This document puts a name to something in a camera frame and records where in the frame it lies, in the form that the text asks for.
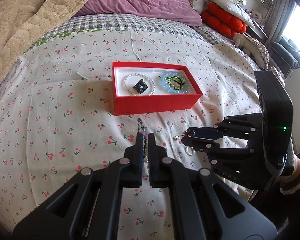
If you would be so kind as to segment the person's right hand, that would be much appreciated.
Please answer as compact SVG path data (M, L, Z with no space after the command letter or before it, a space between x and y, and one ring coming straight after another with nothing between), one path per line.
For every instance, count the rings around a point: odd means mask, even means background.
M300 174L300 158L297 155L294 155L294 171L292 177L296 178Z

